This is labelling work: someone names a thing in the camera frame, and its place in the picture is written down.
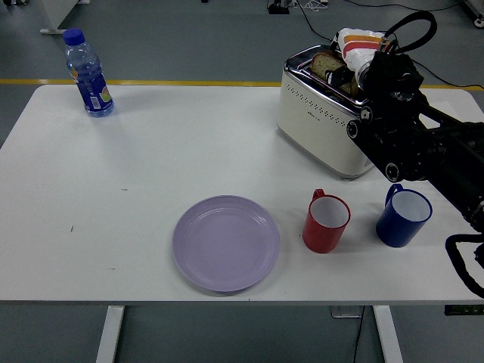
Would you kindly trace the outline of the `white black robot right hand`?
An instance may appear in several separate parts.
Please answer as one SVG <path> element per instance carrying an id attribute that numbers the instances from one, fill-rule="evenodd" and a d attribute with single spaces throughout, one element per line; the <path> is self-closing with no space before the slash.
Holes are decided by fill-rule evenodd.
<path id="1" fill-rule="evenodd" d="M 335 71 L 327 71 L 327 81 L 333 87 L 347 83 L 354 73 L 357 85 L 363 87 L 363 78 L 369 71 L 374 54 L 386 39 L 381 32 L 343 28 L 333 38 L 330 50 L 339 53 L 344 65 Z"/>

